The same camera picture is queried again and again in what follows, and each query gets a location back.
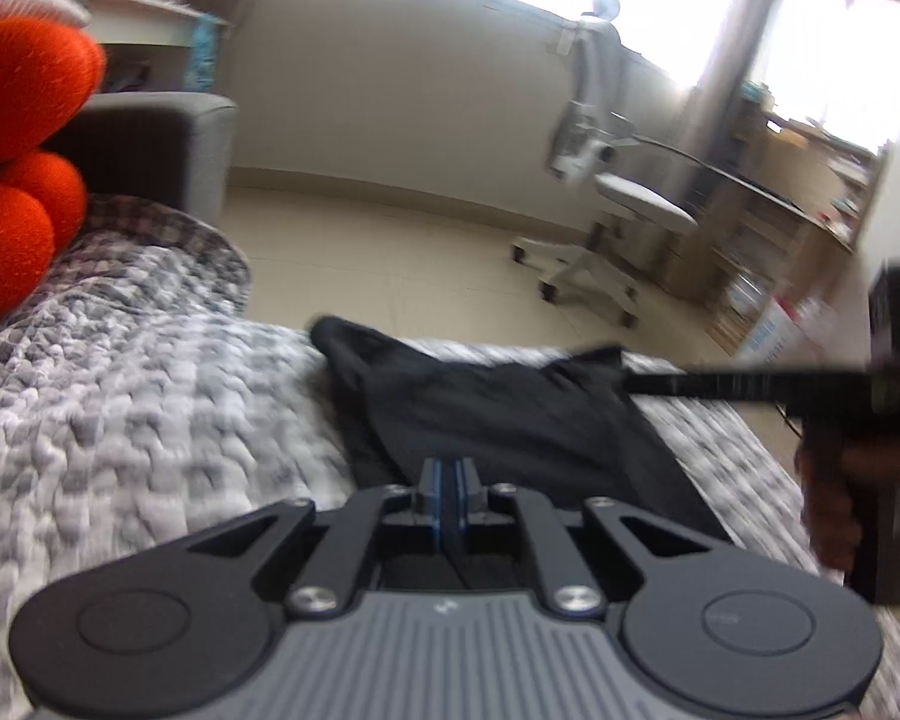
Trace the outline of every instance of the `beige floor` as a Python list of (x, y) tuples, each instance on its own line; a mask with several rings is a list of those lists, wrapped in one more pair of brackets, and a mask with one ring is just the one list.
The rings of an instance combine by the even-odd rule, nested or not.
[[(727, 356), (703, 330), (703, 314), (645, 285), (641, 322), (581, 281), (557, 305), (538, 297), (542, 263), (509, 259), (511, 231), (394, 206), (232, 188), (223, 231), (253, 269), (247, 317), (303, 328), (339, 314), (401, 338), (587, 348), (621, 343), (677, 365)], [(796, 439), (773, 409), (741, 410), (783, 466)]]

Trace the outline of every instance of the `chair base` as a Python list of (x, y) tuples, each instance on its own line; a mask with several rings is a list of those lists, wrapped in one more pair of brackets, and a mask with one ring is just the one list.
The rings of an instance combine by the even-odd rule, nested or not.
[(540, 278), (540, 295), (548, 303), (557, 300), (560, 287), (568, 284), (575, 274), (587, 271), (593, 276), (601, 292), (609, 295), (623, 309), (621, 324), (624, 327), (636, 327), (637, 282), (632, 276), (610, 264), (605, 257), (588, 247), (515, 238), (512, 250), (514, 261), (522, 263), (528, 254), (557, 260), (557, 264)]

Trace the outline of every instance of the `red plush toy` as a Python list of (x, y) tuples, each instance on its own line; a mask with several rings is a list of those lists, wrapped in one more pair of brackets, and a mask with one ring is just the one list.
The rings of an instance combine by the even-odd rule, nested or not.
[(63, 157), (37, 147), (100, 84), (103, 50), (50, 20), (0, 20), (0, 318), (29, 295), (73, 240), (86, 188)]

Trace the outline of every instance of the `chair armrest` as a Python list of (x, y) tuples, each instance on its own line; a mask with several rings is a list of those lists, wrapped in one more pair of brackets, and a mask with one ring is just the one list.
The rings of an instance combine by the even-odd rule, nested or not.
[(89, 191), (145, 197), (216, 225), (236, 119), (236, 103), (216, 95), (94, 95), (45, 148), (73, 162)]

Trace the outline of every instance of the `gray quilted blanket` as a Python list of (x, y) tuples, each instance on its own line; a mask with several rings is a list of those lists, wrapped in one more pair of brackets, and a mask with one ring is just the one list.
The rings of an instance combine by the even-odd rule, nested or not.
[[(330, 508), (351, 492), (322, 357), (305, 333), (240, 319), (249, 291), (242, 255), (210, 227), (97, 197), (82, 237), (0, 326), (0, 718), (29, 707), (5, 641), (44, 584), (280, 498)], [(418, 346), (530, 365), (561, 353)], [(799, 489), (732, 409), (640, 406), (741, 545), (818, 571)], [(866, 709), (896, 717), (900, 628), (880, 622)]]

